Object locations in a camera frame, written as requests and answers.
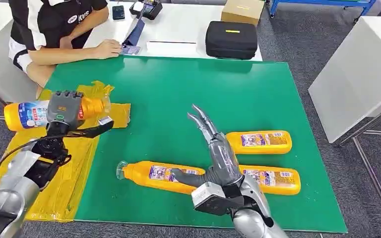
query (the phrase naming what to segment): yellow plastic sheet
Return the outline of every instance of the yellow plastic sheet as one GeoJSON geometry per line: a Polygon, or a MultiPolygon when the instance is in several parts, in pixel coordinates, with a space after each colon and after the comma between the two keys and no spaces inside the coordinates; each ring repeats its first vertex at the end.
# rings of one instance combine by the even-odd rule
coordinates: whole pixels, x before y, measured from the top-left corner
{"type": "MultiPolygon", "coordinates": [[[[83,92],[90,98],[102,98],[110,94],[114,87],[105,86],[100,81],[94,85],[79,85],[77,91],[83,92]]],[[[49,90],[42,92],[40,100],[48,100],[51,96],[49,90]]],[[[126,127],[129,122],[130,104],[111,104],[109,116],[115,121],[114,128],[126,127]]],[[[97,118],[88,119],[81,128],[93,127],[98,124],[97,118]]],[[[12,138],[5,153],[17,146],[28,142],[31,138],[46,135],[44,127],[32,128],[18,132],[12,138]]],[[[75,217],[84,190],[88,173],[90,171],[94,153],[99,137],[90,138],[64,138],[66,148],[72,155],[69,163],[59,168],[49,185],[40,192],[33,206],[26,215],[27,220],[69,222],[75,217]]],[[[0,178],[7,171],[8,163],[16,153],[8,157],[0,167],[0,178]]]]}

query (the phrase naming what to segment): robot finger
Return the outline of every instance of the robot finger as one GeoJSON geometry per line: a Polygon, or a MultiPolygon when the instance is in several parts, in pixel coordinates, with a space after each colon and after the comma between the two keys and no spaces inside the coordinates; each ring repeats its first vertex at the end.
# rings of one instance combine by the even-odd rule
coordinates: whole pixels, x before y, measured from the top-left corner
{"type": "Polygon", "coordinates": [[[195,104],[192,104],[192,108],[198,112],[200,119],[208,126],[208,129],[210,130],[211,134],[217,134],[217,128],[214,126],[214,123],[212,123],[211,119],[209,119],[209,116],[195,104]]]}
{"type": "Polygon", "coordinates": [[[172,169],[172,173],[175,175],[175,179],[183,184],[199,187],[205,183],[204,177],[202,175],[192,175],[186,174],[180,169],[172,169]]]}
{"type": "Polygon", "coordinates": [[[195,116],[193,114],[188,113],[188,118],[190,118],[193,121],[195,121],[195,123],[198,126],[199,130],[202,131],[202,134],[203,134],[203,136],[204,136],[204,138],[206,140],[206,143],[210,144],[211,140],[213,139],[213,134],[209,130],[208,126],[205,123],[203,123],[203,121],[201,119],[199,119],[197,116],[195,116]]]}

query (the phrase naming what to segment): smartphone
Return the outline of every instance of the smartphone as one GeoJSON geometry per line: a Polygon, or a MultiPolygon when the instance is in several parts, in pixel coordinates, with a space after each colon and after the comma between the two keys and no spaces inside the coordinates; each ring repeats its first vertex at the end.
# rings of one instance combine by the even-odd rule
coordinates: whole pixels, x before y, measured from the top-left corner
{"type": "Polygon", "coordinates": [[[138,55],[141,47],[122,45],[122,55],[136,56],[138,55]]]}
{"type": "Polygon", "coordinates": [[[112,7],[113,20],[123,20],[125,18],[125,9],[123,5],[112,7]]]}

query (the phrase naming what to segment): bottle nozzle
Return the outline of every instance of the bottle nozzle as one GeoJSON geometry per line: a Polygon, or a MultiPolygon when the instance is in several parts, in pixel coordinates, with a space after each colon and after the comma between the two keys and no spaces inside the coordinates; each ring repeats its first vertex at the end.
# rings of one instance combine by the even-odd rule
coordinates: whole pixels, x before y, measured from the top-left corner
{"type": "Polygon", "coordinates": [[[105,113],[109,113],[111,108],[109,94],[105,94],[104,97],[101,99],[101,102],[103,103],[103,111],[105,113]]]}
{"type": "Polygon", "coordinates": [[[118,166],[116,167],[116,177],[120,180],[125,178],[125,172],[124,172],[124,167],[127,166],[126,161],[120,161],[118,166]]]}

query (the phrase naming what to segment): blue cart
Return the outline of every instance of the blue cart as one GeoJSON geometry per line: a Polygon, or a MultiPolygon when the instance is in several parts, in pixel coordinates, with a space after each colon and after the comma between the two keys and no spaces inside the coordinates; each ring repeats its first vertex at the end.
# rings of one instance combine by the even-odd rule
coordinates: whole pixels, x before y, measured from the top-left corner
{"type": "MultiPolygon", "coordinates": [[[[346,9],[349,6],[359,6],[363,8],[360,16],[364,16],[369,12],[370,8],[372,8],[373,4],[376,0],[369,1],[349,1],[349,0],[273,0],[271,9],[269,10],[271,14],[271,18],[274,18],[275,13],[277,11],[278,3],[280,2],[289,2],[289,3],[307,3],[307,4],[321,4],[321,5],[333,5],[333,6],[343,6],[346,9]]],[[[354,23],[359,20],[359,17],[354,19],[354,23]]]]}

